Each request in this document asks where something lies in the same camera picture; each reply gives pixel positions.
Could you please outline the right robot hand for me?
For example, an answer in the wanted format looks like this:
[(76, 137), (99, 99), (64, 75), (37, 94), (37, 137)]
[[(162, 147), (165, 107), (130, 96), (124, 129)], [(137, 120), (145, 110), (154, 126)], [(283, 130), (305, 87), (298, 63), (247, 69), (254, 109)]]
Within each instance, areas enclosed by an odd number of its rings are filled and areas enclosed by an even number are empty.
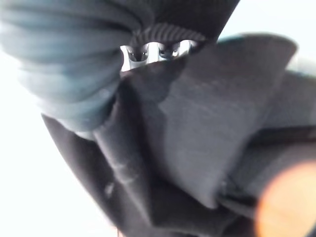
[(122, 46), (216, 40), (236, 0), (3, 0), (0, 42), (41, 112), (75, 133), (106, 119)]

